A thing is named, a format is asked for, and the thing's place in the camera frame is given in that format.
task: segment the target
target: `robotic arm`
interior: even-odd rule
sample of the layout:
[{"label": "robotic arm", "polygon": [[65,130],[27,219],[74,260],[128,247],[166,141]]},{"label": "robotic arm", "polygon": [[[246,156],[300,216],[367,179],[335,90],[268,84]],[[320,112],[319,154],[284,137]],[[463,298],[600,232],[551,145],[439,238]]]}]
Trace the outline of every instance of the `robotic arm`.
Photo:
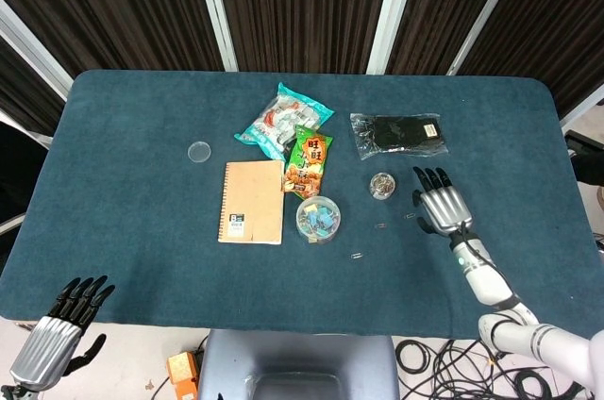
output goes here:
[{"label": "robotic arm", "polygon": [[497,353],[536,358],[604,399],[604,331],[587,341],[556,326],[540,325],[470,230],[472,215],[446,172],[413,170],[424,188],[413,192],[413,203],[423,205],[430,220],[418,218],[418,224],[427,233],[451,240],[451,251],[472,292],[481,304],[495,308],[478,321],[487,346]]},{"label": "robotic arm", "polygon": [[31,331],[10,369],[15,386],[2,386],[8,400],[35,400],[38,394],[55,386],[62,376],[88,365],[105,343],[99,335],[83,355],[72,359],[79,340],[92,323],[96,312],[115,287],[98,290],[107,281],[105,275],[80,283],[79,277],[61,291],[48,315]]}]

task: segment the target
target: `curtain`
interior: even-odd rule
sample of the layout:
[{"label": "curtain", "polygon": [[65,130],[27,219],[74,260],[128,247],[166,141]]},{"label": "curtain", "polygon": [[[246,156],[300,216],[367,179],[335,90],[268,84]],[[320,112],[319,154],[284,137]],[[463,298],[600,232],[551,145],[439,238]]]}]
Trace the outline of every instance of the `curtain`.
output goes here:
[{"label": "curtain", "polygon": [[63,100],[0,39],[0,109],[25,129],[55,134]]},{"label": "curtain", "polygon": [[222,70],[205,0],[6,0],[67,72]]},{"label": "curtain", "polygon": [[387,74],[445,75],[486,0],[407,0]]},{"label": "curtain", "polygon": [[543,81],[562,117],[604,83],[604,0],[500,0],[461,75]]},{"label": "curtain", "polygon": [[224,0],[242,71],[365,73],[382,0]]}]

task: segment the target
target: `notebook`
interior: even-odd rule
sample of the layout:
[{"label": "notebook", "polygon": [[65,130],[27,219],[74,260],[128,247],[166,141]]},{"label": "notebook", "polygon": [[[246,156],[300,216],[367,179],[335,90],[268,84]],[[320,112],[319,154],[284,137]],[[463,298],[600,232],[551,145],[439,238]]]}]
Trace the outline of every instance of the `notebook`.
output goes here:
[{"label": "notebook", "polygon": [[283,161],[226,166],[218,241],[281,244]]}]

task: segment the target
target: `round petri dish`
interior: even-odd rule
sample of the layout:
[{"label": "round petri dish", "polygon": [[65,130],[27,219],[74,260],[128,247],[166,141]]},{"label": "round petri dish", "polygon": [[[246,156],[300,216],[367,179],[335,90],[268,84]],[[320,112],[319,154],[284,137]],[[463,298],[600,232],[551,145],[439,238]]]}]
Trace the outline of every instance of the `round petri dish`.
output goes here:
[{"label": "round petri dish", "polygon": [[187,151],[187,155],[192,162],[204,162],[210,157],[211,149],[206,142],[193,142]]},{"label": "round petri dish", "polygon": [[333,239],[341,218],[340,209],[332,200],[316,195],[300,204],[295,223],[306,241],[323,243]]},{"label": "round petri dish", "polygon": [[386,200],[393,194],[394,188],[396,188],[394,177],[385,172],[375,174],[369,183],[369,192],[377,200]]}]

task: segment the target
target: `table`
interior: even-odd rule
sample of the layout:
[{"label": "table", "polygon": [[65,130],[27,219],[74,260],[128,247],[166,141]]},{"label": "table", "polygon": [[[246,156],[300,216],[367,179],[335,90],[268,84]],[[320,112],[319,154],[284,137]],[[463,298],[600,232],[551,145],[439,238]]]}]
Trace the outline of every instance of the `table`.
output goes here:
[{"label": "table", "polygon": [[[277,83],[333,108],[322,194],[336,239],[308,245],[287,194],[283,244],[218,243],[225,163],[263,159],[233,138]],[[438,112],[449,154],[360,161],[350,112]],[[212,148],[193,164],[187,148]],[[475,338],[482,307],[448,241],[410,213],[411,167],[445,168],[474,229],[543,322],[604,327],[604,276],[546,87],[513,77],[91,71],[78,77],[0,277],[0,314],[35,320],[76,275],[117,289],[98,321]],[[371,176],[394,175],[384,202]],[[351,254],[363,253],[352,259]]]}]

